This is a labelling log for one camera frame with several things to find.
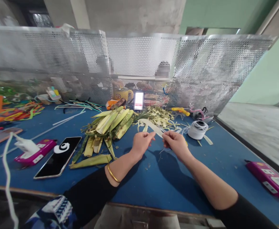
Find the bracelet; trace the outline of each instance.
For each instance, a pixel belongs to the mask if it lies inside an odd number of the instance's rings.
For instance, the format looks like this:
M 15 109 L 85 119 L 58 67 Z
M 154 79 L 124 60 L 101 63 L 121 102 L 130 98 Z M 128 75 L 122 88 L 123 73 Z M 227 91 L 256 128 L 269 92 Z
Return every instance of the bracelet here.
M 120 183 L 120 181 L 118 181 L 118 180 L 115 178 L 115 176 L 113 175 L 113 173 L 111 172 L 109 164 L 107 165 L 107 167 L 108 167 L 108 171 L 109 171 L 111 177 L 112 177 L 117 183 Z

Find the pink box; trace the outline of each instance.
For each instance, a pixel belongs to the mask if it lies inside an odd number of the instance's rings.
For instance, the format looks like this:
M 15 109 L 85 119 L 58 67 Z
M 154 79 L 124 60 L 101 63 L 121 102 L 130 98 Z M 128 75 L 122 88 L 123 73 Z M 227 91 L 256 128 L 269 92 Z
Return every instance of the pink box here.
M 248 162 L 246 167 L 276 197 L 279 197 L 279 174 L 262 162 Z
M 14 160 L 21 163 L 23 166 L 33 166 L 37 164 L 45 155 L 48 154 L 55 146 L 57 141 L 53 139 L 44 139 L 40 141 L 37 146 L 40 150 L 34 154 L 23 153 Z

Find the perforated metal screen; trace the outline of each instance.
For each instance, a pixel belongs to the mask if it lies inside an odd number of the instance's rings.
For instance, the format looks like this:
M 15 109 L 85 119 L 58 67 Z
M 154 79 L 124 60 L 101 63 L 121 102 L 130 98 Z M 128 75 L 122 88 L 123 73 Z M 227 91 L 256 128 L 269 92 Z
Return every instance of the perforated metal screen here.
M 145 103 L 207 107 L 215 114 L 240 87 L 272 37 L 116 34 L 0 27 L 0 86 L 35 96 L 105 103 L 117 87 L 146 91 Z

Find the spool of thread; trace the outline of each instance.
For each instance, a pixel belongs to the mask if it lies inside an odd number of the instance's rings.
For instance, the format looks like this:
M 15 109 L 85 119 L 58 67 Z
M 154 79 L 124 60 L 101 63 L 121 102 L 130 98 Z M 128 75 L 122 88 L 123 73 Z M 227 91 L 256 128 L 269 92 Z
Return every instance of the spool of thread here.
M 194 121 L 188 129 L 188 136 L 195 139 L 201 140 L 208 129 L 208 125 L 203 121 Z

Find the black smartphone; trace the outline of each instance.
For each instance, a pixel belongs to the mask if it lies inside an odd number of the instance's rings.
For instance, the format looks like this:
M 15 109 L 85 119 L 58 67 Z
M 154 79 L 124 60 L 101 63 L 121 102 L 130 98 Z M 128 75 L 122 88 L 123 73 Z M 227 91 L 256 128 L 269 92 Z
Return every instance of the black smartphone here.
M 81 138 L 82 137 L 65 138 L 59 146 L 59 150 L 62 149 L 62 152 L 53 153 L 39 172 L 34 176 L 34 179 L 59 177 L 71 159 L 77 145 L 81 141 Z
M 134 92 L 134 110 L 144 109 L 144 92 L 135 91 Z

